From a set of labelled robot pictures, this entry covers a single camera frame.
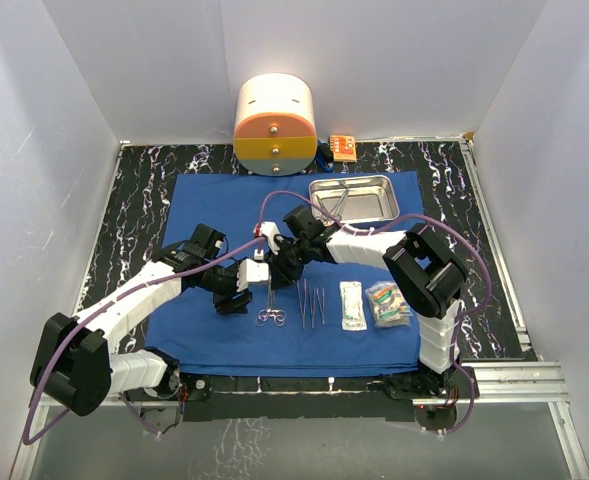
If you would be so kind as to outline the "steel scissors ring handles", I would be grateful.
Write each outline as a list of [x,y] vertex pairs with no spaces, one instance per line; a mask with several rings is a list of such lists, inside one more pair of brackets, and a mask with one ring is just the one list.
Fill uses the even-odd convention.
[[268,296],[266,306],[257,313],[255,324],[259,327],[264,326],[272,318],[272,311],[272,298]]

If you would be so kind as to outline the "long serrated steel forceps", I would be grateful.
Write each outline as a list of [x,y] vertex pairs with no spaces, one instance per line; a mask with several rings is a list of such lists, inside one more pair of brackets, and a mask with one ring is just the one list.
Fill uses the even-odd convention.
[[307,313],[307,283],[306,280],[298,280],[296,282],[299,310],[301,316],[302,330],[306,328],[306,313]]

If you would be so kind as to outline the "steel forceps ring handles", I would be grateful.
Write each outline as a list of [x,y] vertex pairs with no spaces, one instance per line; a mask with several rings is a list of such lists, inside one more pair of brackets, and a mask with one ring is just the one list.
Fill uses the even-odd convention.
[[267,316],[271,318],[277,327],[285,324],[286,314],[276,306],[276,293],[272,287],[268,288]]

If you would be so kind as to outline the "steel tweezers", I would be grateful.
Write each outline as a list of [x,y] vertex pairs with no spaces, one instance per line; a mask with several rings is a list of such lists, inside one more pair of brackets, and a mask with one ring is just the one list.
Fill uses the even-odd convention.
[[324,325],[325,324],[325,305],[326,305],[325,290],[323,288],[317,289],[316,296],[317,296],[318,309],[319,309],[320,316],[321,316],[321,324]]
[[316,288],[310,288],[309,290],[309,309],[310,309],[310,324],[311,329],[315,329],[315,317],[316,317]]

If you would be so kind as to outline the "remaining ring-handled clamp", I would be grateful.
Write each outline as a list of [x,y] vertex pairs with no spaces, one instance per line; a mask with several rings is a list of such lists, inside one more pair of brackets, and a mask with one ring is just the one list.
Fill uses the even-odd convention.
[[341,219],[342,212],[349,196],[349,187],[343,181],[339,181],[331,188],[319,190],[315,194],[317,203],[330,216]]

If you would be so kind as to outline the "blue surgical cloth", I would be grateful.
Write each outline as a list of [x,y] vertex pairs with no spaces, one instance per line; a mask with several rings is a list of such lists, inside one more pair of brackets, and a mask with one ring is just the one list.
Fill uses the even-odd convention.
[[[178,177],[163,243],[191,236],[204,224],[225,234],[235,249],[252,238],[260,217],[278,224],[307,195],[313,175],[281,178],[236,175]],[[377,327],[368,306],[367,329],[342,329],[339,284],[358,281],[369,288],[390,280],[382,269],[312,262],[301,280],[307,283],[306,328],[302,330],[296,285],[276,291],[276,306],[286,314],[285,324],[272,320],[257,326],[257,313],[267,304],[267,288],[254,286],[248,313],[221,316],[213,296],[190,288],[156,310],[149,322],[146,346],[179,360],[184,373],[260,377],[358,377],[408,372],[417,365],[420,329],[416,317],[407,326]],[[316,297],[315,329],[311,329],[309,290],[325,290],[325,324]]]

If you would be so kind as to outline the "steel instrument tray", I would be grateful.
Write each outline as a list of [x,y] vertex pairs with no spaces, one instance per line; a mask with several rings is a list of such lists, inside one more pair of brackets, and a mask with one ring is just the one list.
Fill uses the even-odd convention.
[[315,180],[308,188],[309,198],[321,208],[315,216],[329,219],[324,209],[317,203],[315,194],[322,189],[331,188],[339,181],[349,187],[349,196],[340,220],[353,224],[386,222],[396,219],[400,208],[392,182],[383,175],[357,176],[340,179]]

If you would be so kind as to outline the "long white green pouch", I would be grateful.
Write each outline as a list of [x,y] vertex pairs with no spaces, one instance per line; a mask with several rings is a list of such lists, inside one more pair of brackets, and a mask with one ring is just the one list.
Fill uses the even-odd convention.
[[363,290],[360,282],[342,281],[339,284],[342,310],[342,329],[360,332],[367,329],[363,306]]

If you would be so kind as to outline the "green clear supply packet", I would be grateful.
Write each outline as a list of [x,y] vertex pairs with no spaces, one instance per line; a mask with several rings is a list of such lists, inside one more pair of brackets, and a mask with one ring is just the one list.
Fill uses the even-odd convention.
[[366,296],[377,327],[388,327],[401,319],[401,296],[397,287],[370,288],[366,290]]

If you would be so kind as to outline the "white blue supply packet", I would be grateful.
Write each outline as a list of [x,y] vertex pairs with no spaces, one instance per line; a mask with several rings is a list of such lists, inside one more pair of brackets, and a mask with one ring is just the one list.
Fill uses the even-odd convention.
[[366,296],[377,325],[410,323],[411,308],[394,282],[377,282],[366,290]]

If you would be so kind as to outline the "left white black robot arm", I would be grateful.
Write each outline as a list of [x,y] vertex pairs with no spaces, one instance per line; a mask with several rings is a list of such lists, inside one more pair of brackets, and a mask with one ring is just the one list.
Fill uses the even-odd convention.
[[223,233],[204,224],[192,236],[157,251],[138,274],[106,298],[72,316],[57,313],[45,323],[30,373],[33,399],[46,394],[79,416],[108,397],[144,389],[160,399],[180,387],[180,363],[157,348],[120,354],[123,338],[185,290],[213,295],[221,315],[244,313],[249,287],[265,281],[267,266],[251,258],[221,255]]

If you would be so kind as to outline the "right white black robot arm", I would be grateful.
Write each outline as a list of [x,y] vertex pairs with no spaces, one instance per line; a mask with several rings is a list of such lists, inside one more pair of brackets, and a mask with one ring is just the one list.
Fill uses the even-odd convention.
[[290,237],[266,221],[258,223],[255,235],[268,242],[265,260],[272,278],[284,285],[300,279],[311,262],[388,271],[419,321],[418,367],[405,385],[413,393],[440,397],[454,387],[454,372],[460,368],[460,297],[469,270],[430,228],[440,223],[415,217],[421,222],[405,231],[392,231],[387,225],[366,231],[336,221],[325,223],[310,207],[298,206],[284,218]]

